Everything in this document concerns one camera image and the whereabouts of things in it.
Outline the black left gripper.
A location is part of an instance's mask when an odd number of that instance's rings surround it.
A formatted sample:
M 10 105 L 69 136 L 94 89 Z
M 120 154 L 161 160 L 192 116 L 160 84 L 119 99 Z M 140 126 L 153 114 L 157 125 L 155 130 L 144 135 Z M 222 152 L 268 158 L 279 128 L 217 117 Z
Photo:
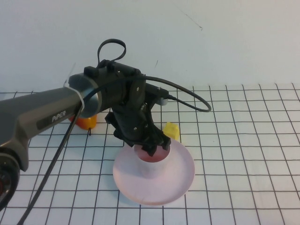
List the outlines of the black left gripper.
M 114 136 L 127 145 L 142 146 L 142 150 L 152 157 L 157 146 L 168 151 L 170 137 L 166 136 L 153 122 L 150 108 L 144 104 L 140 109 L 129 108 L 127 105 L 116 105 L 107 114 L 105 120 L 114 128 Z

